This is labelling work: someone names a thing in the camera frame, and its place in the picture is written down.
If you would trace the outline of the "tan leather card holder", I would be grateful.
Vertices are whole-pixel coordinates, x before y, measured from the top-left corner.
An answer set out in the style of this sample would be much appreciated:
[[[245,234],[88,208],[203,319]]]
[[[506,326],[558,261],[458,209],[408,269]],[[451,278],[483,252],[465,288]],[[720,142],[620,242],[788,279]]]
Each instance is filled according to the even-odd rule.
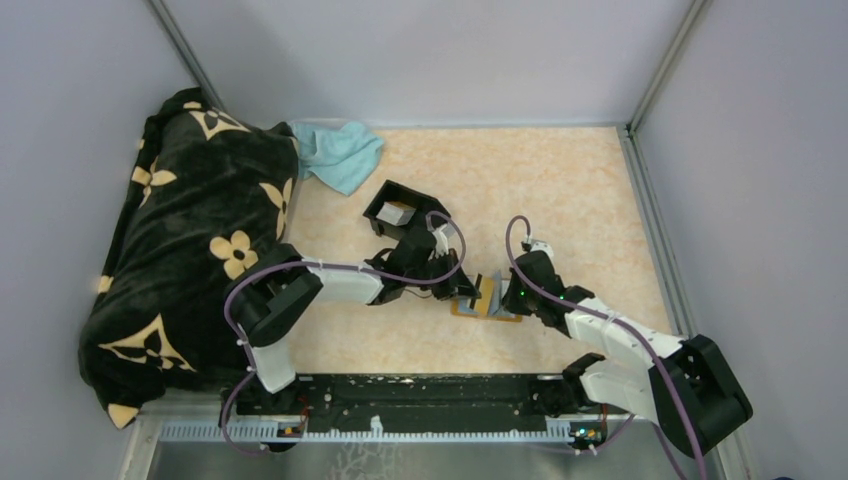
[[[459,296],[452,300],[451,314],[458,317],[477,318],[502,322],[520,323],[523,317],[510,313],[503,304],[509,279],[496,270],[489,275],[476,273],[467,276],[476,289],[476,298]]]

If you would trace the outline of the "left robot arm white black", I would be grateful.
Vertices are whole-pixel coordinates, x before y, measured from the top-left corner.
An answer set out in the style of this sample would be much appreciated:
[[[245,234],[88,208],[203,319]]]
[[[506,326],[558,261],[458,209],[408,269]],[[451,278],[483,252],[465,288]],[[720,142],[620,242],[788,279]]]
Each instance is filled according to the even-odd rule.
[[[263,404],[277,414],[297,406],[300,388],[286,337],[316,302],[379,306],[409,288],[437,300],[478,299],[478,288],[462,269],[463,254],[448,244],[451,229],[415,226],[394,247],[356,264],[306,257],[284,243],[234,280],[225,291],[223,314],[246,353],[249,375],[262,385]]]

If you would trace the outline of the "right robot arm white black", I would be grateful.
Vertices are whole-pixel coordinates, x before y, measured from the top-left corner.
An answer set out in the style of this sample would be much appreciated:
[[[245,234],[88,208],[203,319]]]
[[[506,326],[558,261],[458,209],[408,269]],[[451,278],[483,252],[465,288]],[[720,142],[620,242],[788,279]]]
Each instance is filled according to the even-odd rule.
[[[609,308],[594,292],[567,286],[552,250],[527,238],[509,258],[503,307],[533,315],[566,337],[593,347],[563,372],[563,398],[576,412],[610,404],[658,427],[695,459],[747,423],[753,406],[718,345],[649,328]]]

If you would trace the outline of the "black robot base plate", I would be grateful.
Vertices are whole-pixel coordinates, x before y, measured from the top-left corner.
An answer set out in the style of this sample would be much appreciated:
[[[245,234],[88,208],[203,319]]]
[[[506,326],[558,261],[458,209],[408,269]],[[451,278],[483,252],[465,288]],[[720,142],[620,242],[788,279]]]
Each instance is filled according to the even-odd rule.
[[[289,415],[309,433],[541,433],[548,420],[605,411],[559,374],[301,374],[275,394],[252,380],[234,400],[240,418]]]

